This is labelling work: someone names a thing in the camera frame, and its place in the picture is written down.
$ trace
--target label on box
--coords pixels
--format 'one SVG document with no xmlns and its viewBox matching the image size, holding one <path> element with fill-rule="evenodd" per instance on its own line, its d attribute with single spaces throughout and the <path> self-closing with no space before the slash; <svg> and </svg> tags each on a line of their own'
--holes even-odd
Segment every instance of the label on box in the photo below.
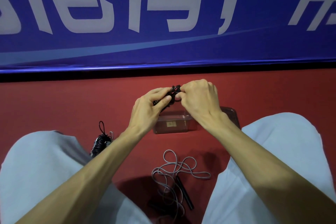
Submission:
<svg viewBox="0 0 336 224">
<path fill-rule="evenodd" d="M 176 127 L 175 121 L 167 121 L 167 127 Z"/>
</svg>

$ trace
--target skin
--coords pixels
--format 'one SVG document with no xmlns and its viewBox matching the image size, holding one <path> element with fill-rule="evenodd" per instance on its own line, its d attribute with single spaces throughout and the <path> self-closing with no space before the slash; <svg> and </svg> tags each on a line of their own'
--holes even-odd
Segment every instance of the skin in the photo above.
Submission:
<svg viewBox="0 0 336 224">
<path fill-rule="evenodd" d="M 121 163 L 152 129 L 170 88 L 137 99 L 128 128 L 97 157 L 45 197 L 17 223 L 83 223 L 99 204 Z M 277 157 L 238 129 L 219 107 L 216 86 L 184 84 L 176 98 L 235 160 L 258 196 L 282 223 L 336 223 L 336 204 Z M 162 99 L 156 106 L 152 101 Z"/>
</svg>

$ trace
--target red floor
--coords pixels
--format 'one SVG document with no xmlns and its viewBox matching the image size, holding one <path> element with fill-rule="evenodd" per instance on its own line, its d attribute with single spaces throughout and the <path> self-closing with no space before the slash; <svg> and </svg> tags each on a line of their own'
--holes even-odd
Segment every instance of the red floor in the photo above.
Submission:
<svg viewBox="0 0 336 224">
<path fill-rule="evenodd" d="M 218 88 L 220 104 L 237 110 L 241 126 L 279 112 L 305 116 L 320 132 L 331 172 L 336 176 L 336 69 L 176 75 L 140 78 L 19 82 L 0 84 L 0 161 L 23 135 L 38 130 L 59 130 L 74 135 L 89 151 L 99 135 L 98 122 L 119 135 L 128 125 L 135 100 L 147 91 L 206 78 Z M 154 135 L 149 132 L 114 177 L 128 197 L 145 208 L 156 193 L 153 168 L 163 164 L 165 150 L 180 159 L 193 156 L 198 170 L 211 180 L 181 175 L 195 205 L 187 210 L 191 223 L 200 223 L 218 173 L 226 168 L 228 153 L 204 130 Z"/>
</svg>

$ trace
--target forearm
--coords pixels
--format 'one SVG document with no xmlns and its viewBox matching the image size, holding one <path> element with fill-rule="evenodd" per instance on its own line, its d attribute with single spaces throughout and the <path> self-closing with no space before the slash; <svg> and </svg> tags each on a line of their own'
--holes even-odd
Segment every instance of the forearm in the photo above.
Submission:
<svg viewBox="0 0 336 224">
<path fill-rule="evenodd" d="M 283 223 L 334 223 L 336 205 L 319 189 L 249 138 L 227 116 L 207 130 L 235 160 L 255 192 Z"/>
<path fill-rule="evenodd" d="M 18 223 L 83 223 L 88 220 L 121 163 L 141 139 L 127 129 L 102 153 L 45 197 Z"/>
</svg>

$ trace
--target leg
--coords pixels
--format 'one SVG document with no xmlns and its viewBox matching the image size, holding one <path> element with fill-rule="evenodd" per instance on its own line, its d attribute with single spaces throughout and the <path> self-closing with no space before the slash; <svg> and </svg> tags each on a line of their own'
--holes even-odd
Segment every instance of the leg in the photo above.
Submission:
<svg viewBox="0 0 336 224">
<path fill-rule="evenodd" d="M 336 202 L 333 180 L 315 127 L 304 117 L 280 113 L 244 127 L 243 132 Z M 277 223 L 231 158 L 218 175 L 203 223 Z"/>
<path fill-rule="evenodd" d="M 1 223 L 18 221 L 90 160 L 75 137 L 57 131 L 40 131 L 22 137 L 12 146 L 1 167 Z M 113 184 L 102 197 L 91 222 L 150 223 Z"/>
</svg>

